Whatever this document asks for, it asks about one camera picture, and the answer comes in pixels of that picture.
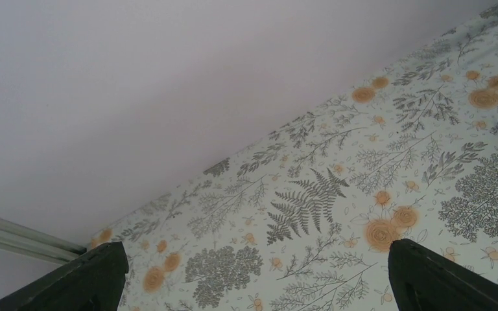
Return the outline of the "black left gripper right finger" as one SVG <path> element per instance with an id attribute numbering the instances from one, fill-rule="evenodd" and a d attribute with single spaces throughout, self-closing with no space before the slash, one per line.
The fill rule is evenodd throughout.
<path id="1" fill-rule="evenodd" d="M 388 279 L 399 310 L 498 310 L 498 284 L 409 239 L 391 243 Z"/>

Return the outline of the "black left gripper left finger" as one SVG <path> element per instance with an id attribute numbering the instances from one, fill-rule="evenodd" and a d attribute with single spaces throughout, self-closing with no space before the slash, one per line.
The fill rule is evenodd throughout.
<path id="1" fill-rule="evenodd" d="M 103 243 L 0 299 L 0 310 L 117 310 L 128 271 L 123 243 Z"/>

